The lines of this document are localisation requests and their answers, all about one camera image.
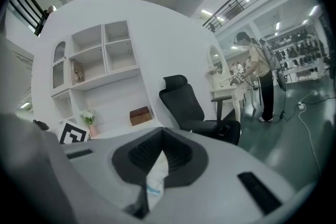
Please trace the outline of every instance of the person wearing headset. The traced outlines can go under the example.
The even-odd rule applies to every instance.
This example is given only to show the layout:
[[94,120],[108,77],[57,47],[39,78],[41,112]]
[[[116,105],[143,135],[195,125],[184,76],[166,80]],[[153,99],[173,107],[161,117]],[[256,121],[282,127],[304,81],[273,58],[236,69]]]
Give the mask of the person wearing headset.
[[259,77],[262,100],[264,102],[264,112],[259,117],[261,122],[270,122],[273,120],[273,102],[274,88],[272,70],[266,60],[266,57],[260,47],[260,44],[250,38],[245,32],[240,32],[236,36],[240,46],[249,46],[250,68],[241,75],[241,80],[248,78],[253,72]]

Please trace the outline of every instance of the shoe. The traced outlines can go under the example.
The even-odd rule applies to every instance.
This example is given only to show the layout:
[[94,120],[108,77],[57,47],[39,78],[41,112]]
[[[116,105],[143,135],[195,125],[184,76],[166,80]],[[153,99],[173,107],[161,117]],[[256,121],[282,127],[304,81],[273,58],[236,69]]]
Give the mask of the shoe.
[[259,120],[261,121],[261,122],[265,122],[265,120],[264,120],[264,118],[263,117],[259,117]]

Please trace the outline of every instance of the pink vase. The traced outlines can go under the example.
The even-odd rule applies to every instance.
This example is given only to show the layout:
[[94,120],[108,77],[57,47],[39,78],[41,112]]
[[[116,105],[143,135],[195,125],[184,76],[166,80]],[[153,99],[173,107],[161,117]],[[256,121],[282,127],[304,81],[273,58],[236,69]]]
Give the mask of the pink vase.
[[95,137],[98,135],[98,132],[97,132],[97,129],[95,126],[93,125],[89,125],[89,129],[90,129],[90,134],[91,134],[91,137]]

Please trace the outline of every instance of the chair armrest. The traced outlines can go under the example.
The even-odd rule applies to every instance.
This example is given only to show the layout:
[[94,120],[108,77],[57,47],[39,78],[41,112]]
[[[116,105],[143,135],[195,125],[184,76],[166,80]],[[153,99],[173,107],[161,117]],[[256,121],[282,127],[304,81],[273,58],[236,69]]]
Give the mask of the chair armrest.
[[225,100],[229,100],[229,99],[232,99],[231,95],[216,97],[216,98],[212,99],[211,102],[219,102],[219,101],[225,101]]
[[210,133],[217,128],[218,124],[216,122],[209,121],[185,121],[181,124],[181,129],[192,130],[195,133]]

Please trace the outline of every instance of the office chair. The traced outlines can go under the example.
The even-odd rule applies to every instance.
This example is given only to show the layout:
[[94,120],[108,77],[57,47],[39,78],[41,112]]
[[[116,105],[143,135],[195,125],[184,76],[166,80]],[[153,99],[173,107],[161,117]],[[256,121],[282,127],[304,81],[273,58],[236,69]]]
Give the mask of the office chair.
[[237,145],[240,137],[238,121],[222,121],[222,105],[231,96],[214,98],[217,102],[217,120],[204,121],[204,112],[198,103],[193,88],[183,75],[163,78],[166,89],[160,91],[159,97],[176,119],[181,130],[205,135],[217,140]]

